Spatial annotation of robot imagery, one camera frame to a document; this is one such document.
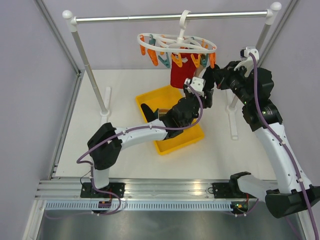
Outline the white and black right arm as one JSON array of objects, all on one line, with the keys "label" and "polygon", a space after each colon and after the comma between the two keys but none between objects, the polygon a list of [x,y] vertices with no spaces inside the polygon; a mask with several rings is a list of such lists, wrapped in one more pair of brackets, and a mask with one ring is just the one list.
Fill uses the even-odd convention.
[{"label": "white and black right arm", "polygon": [[283,119],[270,100],[274,87],[271,71],[265,68],[236,69],[238,61],[226,67],[215,65],[212,76],[218,89],[230,89],[243,103],[242,114],[251,131],[261,142],[276,176],[277,183],[269,184],[244,171],[230,176],[228,192],[235,198],[249,194],[265,202],[277,219],[307,210],[320,200],[320,188],[314,186],[302,171],[286,142]]}]

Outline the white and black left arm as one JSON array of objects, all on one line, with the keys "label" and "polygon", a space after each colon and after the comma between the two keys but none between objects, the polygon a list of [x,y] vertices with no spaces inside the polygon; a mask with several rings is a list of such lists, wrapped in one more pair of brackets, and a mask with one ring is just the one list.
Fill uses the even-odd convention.
[{"label": "white and black left arm", "polygon": [[97,197],[114,196],[110,191],[109,171],[121,151],[145,142],[174,139],[195,126],[202,118],[204,109],[212,107],[213,86],[198,89],[187,83],[183,91],[185,96],[165,114],[159,115],[159,109],[153,111],[149,105],[142,103],[140,106],[147,120],[145,124],[118,128],[107,122],[89,139],[88,151],[76,162],[80,164],[85,156],[91,157],[91,190]]}]

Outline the black sock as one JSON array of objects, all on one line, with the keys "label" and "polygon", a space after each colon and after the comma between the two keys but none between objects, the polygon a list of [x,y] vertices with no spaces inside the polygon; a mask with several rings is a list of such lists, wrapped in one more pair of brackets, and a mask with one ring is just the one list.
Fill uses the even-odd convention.
[{"label": "black sock", "polygon": [[221,68],[217,64],[215,64],[214,67],[208,66],[205,69],[202,78],[205,81],[204,90],[212,90],[215,87],[215,85],[218,85],[222,80]]},{"label": "black sock", "polygon": [[158,114],[152,111],[152,109],[147,104],[142,103],[140,107],[147,123],[152,122],[158,118]]}]

